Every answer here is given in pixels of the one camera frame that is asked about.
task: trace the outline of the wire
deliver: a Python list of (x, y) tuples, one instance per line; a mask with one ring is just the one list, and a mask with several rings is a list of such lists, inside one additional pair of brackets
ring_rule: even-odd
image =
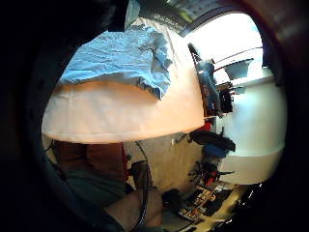
[(146, 156), (146, 153), (145, 153), (144, 149), (141, 147), (141, 145), (139, 145), (138, 142), (134, 141), (134, 143), (138, 146), (138, 148), (139, 148), (139, 150), (142, 152), (142, 154), (143, 154), (143, 156), (144, 156), (146, 162), (148, 163), (148, 158), (147, 158), (147, 156)]
[[(149, 168), (148, 159), (147, 159), (145, 151), (143, 150), (143, 148), (141, 147), (141, 145), (138, 142), (134, 141), (134, 143), (140, 149), (140, 151), (143, 154), (145, 161), (147, 163), (147, 168)], [(149, 195), (149, 178), (150, 178), (149, 174), (150, 173), (147, 170), (146, 174), (145, 174), (146, 178), (144, 179), (145, 183), (144, 183), (144, 187), (143, 187), (143, 203), (142, 203), (141, 211), (140, 211), (140, 214), (139, 214), (139, 219), (137, 220), (132, 231), (137, 231), (140, 228), (140, 226), (142, 226), (144, 224), (144, 221), (145, 221), (145, 215), (146, 215), (147, 203), (148, 203), (148, 195)]]
[(50, 142), (49, 146), (48, 146), (44, 151), (47, 152), (48, 150), (50, 150), (51, 148), (53, 148), (53, 146), (54, 146), (54, 140), (51, 139), (51, 142)]

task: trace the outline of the blue sheet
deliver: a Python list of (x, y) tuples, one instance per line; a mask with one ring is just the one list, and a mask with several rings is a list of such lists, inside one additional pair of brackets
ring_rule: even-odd
[(166, 45), (162, 33), (145, 25), (106, 31), (77, 49), (59, 81), (117, 81), (148, 90), (161, 100), (171, 81)]

